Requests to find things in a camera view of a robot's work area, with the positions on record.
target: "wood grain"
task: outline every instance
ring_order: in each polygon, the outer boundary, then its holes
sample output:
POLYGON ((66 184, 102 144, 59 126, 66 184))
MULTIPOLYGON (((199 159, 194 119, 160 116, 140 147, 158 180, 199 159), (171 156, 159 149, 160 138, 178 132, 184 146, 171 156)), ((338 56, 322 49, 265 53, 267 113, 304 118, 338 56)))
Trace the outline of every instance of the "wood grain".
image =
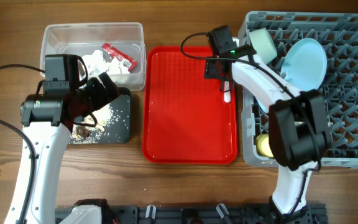
MULTIPOLYGON (((28 1, 14 0, 0 4, 0 65, 39 66, 42 37, 49 24, 140 22, 149 51, 158 45, 179 45, 188 34, 223 24, 236 34, 249 11, 358 12, 358 1, 348 0, 85 1, 37 0, 26 4, 28 1)), ((206 42, 195 39, 190 45, 206 42)), ((19 128, 19 106, 35 91, 39 80, 41 76, 30 70, 0 71, 0 118, 19 128)), ((127 144, 67 149, 60 172, 59 207, 83 198, 106 198, 111 205, 139 206, 267 202, 275 188, 277 170, 244 163, 240 131, 240 153, 228 166, 170 166, 146 161, 140 148, 144 92, 134 94, 139 103, 134 108, 132 137, 127 144)), ((242 90, 237 88, 239 113, 241 96, 242 90)), ((20 137, 0 125, 0 223, 11 203, 21 146, 20 137)), ((323 170, 313 176, 307 198, 327 204, 331 223, 358 223, 358 170, 323 170)))

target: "clear plastic bin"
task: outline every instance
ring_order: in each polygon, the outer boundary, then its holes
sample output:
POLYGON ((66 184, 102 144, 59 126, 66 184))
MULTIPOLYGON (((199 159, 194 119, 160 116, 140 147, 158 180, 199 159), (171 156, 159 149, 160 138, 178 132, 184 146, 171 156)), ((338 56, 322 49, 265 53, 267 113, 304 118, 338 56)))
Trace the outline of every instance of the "clear plastic bin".
POLYGON ((82 57, 102 50, 105 58, 108 58, 107 52, 101 48, 106 42, 139 62, 130 74, 110 74, 111 79, 117 86, 130 90, 143 89, 146 50, 143 26, 138 22, 49 25, 42 41, 40 68, 45 68, 45 56, 48 54, 75 54, 82 57))

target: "red candy bar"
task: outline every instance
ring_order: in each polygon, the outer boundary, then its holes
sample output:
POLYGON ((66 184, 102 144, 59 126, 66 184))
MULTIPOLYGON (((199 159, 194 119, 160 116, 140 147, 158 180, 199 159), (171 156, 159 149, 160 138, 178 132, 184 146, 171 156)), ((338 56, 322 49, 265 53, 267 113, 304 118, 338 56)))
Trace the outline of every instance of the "red candy bar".
POLYGON ((109 43, 104 43, 102 45, 102 48, 107 53, 109 53, 111 58, 116 57, 118 59, 118 61, 122 62, 122 64, 128 68, 128 71, 131 71, 132 69, 134 69, 136 67, 137 61, 135 59, 122 53, 121 51, 119 51, 117 48, 113 47, 109 43))

